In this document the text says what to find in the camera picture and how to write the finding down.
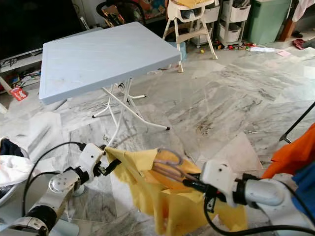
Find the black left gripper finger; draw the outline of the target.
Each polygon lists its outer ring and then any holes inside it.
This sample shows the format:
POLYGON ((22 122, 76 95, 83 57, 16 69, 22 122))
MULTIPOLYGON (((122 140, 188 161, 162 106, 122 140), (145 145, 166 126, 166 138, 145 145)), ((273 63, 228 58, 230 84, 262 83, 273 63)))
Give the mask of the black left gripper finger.
POLYGON ((112 161, 108 164, 108 166, 106 166, 106 167, 104 167, 104 168, 102 169, 102 175, 104 175, 104 176, 110 175, 110 174, 116 169, 116 167, 117 167, 118 165, 120 165, 120 164, 121 164, 121 161, 120 161, 119 159, 114 159, 114 160, 112 160, 112 161))

